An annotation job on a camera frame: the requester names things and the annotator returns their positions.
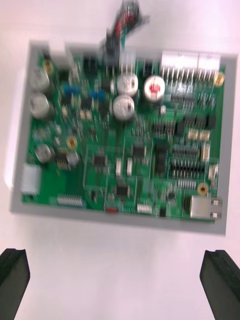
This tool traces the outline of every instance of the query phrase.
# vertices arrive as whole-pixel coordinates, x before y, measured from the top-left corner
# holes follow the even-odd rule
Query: connector
[[[193,195],[190,200],[190,217],[216,220],[222,218],[223,200],[218,197]]]

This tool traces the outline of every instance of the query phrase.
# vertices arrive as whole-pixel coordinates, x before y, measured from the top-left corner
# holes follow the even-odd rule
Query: capacitor with red top
[[[160,103],[165,93],[165,82],[158,75],[148,77],[144,83],[144,96],[152,103]]]

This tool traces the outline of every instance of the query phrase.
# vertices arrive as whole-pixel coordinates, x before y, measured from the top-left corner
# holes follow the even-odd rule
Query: white connector block
[[[21,192],[24,195],[37,195],[40,192],[42,169],[39,165],[25,163],[21,181]]]
[[[73,55],[62,41],[51,42],[50,57],[59,69],[71,69],[74,64]]]

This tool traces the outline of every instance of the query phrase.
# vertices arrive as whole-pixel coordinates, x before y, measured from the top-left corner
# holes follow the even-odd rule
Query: electrolytic capacitor
[[[42,164],[47,164],[53,160],[55,157],[54,149],[51,146],[48,146],[47,144],[40,144],[35,149],[35,154],[37,159]]]
[[[144,83],[144,96],[151,103],[160,103],[165,93],[165,82],[158,75],[148,77]]]
[[[49,119],[55,114],[54,106],[43,93],[34,93],[28,100],[28,106],[35,119]]]
[[[134,73],[121,74],[116,82],[117,93],[134,98],[138,93],[139,80]]]
[[[34,91],[41,92],[45,95],[51,95],[54,86],[49,79],[47,72],[41,68],[35,68],[30,75],[30,86]]]
[[[120,122],[128,122],[133,119],[135,105],[133,99],[128,95],[119,95],[112,106],[115,118]]]

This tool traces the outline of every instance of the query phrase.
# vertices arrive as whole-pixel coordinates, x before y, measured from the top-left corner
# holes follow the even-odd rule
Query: red wire
[[[132,24],[134,22],[135,16],[124,12],[123,15],[119,18],[115,27],[115,35],[118,36],[120,32],[126,27],[126,25]]]

